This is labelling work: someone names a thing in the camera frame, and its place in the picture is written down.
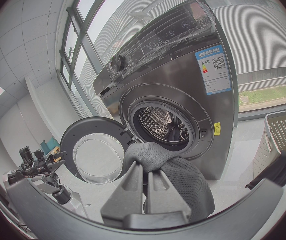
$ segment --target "yellow warning sticker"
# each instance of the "yellow warning sticker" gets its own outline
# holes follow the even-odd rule
[[[219,136],[221,134],[221,123],[220,122],[217,122],[217,123],[214,123],[214,135],[215,136]]]

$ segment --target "gray cloth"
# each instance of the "gray cloth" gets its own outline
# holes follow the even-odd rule
[[[134,161],[142,165],[145,175],[158,169],[165,172],[192,210],[189,222],[200,221],[214,212],[214,198],[203,174],[179,154],[154,142],[134,143],[125,152],[125,169],[128,170]]]

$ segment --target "washing machine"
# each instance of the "washing machine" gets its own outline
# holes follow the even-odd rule
[[[70,131],[63,139],[101,132],[124,151],[134,142],[156,142],[190,160],[206,179],[221,178],[234,95],[224,46],[205,4],[187,0],[151,21],[105,65],[93,87],[114,120],[87,118],[79,128],[86,132]]]

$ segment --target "washing machine door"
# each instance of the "washing machine door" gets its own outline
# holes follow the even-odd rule
[[[124,153],[134,143],[121,123],[106,117],[83,118],[63,134],[60,149],[65,166],[77,178],[92,184],[106,184],[125,174]]]

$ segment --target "qr code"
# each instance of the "qr code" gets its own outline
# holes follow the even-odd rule
[[[221,69],[226,68],[223,56],[213,58],[213,63],[214,63],[215,70],[221,70]]]

